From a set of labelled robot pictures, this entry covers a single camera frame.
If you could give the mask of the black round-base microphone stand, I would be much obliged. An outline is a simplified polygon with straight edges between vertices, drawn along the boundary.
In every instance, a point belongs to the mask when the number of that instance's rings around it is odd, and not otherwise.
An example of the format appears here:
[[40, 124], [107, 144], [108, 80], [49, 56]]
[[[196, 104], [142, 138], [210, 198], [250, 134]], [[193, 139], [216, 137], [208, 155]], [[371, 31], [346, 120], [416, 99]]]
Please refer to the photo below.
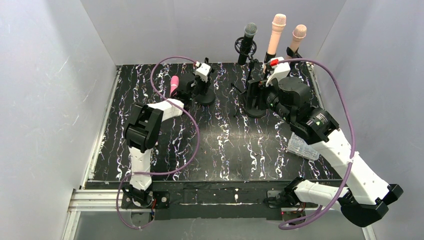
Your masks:
[[[204, 59], [204, 62], [202, 62], [202, 63], [207, 63], [208, 65], [210, 65], [209, 58], [206, 57]], [[215, 70], [212, 68], [212, 72], [209, 75], [210, 76], [210, 86], [212, 84], [211, 74], [214, 73], [214, 72], [215, 72]], [[196, 102], [199, 105], [202, 105], [202, 106], [210, 106], [211, 104], [214, 103], [215, 99], [216, 99], [215, 93], [214, 92], [209, 92], [209, 88], [208, 88], [207, 94], [195, 94], [195, 100], [196, 100]]]

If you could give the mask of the pink microphone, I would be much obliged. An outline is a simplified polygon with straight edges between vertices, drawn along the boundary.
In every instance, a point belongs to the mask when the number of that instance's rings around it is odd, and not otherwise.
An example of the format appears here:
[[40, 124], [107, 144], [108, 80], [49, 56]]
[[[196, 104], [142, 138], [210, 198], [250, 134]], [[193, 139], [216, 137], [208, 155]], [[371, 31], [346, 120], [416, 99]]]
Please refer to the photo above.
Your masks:
[[180, 80], [179, 80], [179, 77], [177, 75], [174, 75], [174, 76], [171, 77], [170, 94], [169, 94], [170, 97], [173, 97], [176, 94], [177, 89], [179, 87], [179, 82], [180, 82]]

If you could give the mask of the black tripod shock-mount stand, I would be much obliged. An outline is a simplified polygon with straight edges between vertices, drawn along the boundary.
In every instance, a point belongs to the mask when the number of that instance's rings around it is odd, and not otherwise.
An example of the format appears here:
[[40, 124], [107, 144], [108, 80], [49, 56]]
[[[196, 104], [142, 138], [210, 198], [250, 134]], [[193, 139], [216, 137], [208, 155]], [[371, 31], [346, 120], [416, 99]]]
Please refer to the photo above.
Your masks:
[[[235, 43], [234, 43], [234, 48], [235, 48], [235, 50], [236, 50], [236, 52], [239, 54], [240, 53], [240, 47], [241, 47], [241, 41], [242, 41], [242, 39], [243, 39], [243, 36], [241, 36], [241, 37], [239, 37], [236, 41], [235, 41]], [[255, 43], [255, 41], [253, 40], [253, 45], [252, 45], [252, 48], [251, 48], [251, 50], [250, 50], [250, 53], [249, 53], [249, 55], [248, 56], [250, 56], [251, 54], [253, 54], [253, 56], [254, 56], [254, 54], [256, 53], [256, 51], [257, 51], [257, 44]], [[248, 76], [248, 72], [249, 72], [249, 69], [248, 69], [248, 71], [245, 73], [245, 82], [244, 82], [244, 88], [245, 88], [245, 83], [246, 83], [246, 78], [247, 78], [247, 76]], [[236, 84], [234, 83], [234, 82], [232, 82], [231, 83], [231, 87], [232, 88], [234, 88], [235, 90], [237, 90], [239, 93], [238, 93], [238, 96], [237, 96], [237, 101], [238, 101], [238, 103], [239, 103], [239, 106], [241, 107], [241, 110], [243, 111], [243, 107], [242, 107], [242, 97], [241, 97], [241, 93], [245, 90], [240, 90], [237, 86], [236, 86]]]

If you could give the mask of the black grey-mesh microphone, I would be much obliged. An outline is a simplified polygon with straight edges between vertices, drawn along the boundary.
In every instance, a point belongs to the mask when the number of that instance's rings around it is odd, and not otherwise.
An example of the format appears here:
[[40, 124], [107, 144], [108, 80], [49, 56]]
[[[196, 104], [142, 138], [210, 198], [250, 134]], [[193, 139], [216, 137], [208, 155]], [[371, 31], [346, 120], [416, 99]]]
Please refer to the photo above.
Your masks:
[[257, 25], [253, 22], [248, 23], [244, 27], [244, 37], [241, 40], [240, 45], [240, 53], [238, 57], [238, 64], [239, 65], [245, 65], [246, 61], [248, 59], [248, 55], [251, 51], [251, 48], [253, 46], [253, 38], [255, 34], [257, 33]]

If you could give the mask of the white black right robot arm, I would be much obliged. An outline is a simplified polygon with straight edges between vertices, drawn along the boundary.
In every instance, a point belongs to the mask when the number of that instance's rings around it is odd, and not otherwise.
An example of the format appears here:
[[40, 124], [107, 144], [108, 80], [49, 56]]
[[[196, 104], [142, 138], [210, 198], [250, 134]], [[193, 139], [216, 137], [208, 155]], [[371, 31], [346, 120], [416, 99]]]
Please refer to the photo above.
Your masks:
[[337, 121], [326, 110], [311, 105], [308, 85], [296, 77], [273, 79], [269, 85], [262, 80], [246, 85], [246, 94], [254, 98], [261, 110], [272, 110], [284, 118], [291, 131], [319, 152], [342, 177], [339, 187], [332, 187], [295, 178], [276, 196], [268, 197], [268, 203], [278, 207], [313, 203], [321, 216], [326, 207], [339, 210], [358, 227], [367, 227], [383, 218], [389, 205], [403, 194], [398, 184], [381, 179], [354, 151]]

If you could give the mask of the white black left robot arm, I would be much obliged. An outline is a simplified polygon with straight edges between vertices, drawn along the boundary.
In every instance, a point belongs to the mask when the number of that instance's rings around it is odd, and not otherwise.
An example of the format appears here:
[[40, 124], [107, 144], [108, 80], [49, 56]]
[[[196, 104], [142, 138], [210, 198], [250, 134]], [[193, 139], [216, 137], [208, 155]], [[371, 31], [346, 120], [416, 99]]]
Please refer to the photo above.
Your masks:
[[211, 84], [210, 75], [189, 73], [171, 78], [170, 96], [158, 103], [137, 103], [124, 128], [129, 149], [131, 177], [123, 188], [128, 199], [138, 207], [146, 208], [153, 198], [147, 192], [152, 184], [150, 175], [152, 149], [158, 141], [162, 122], [181, 116], [195, 97], [205, 97]]

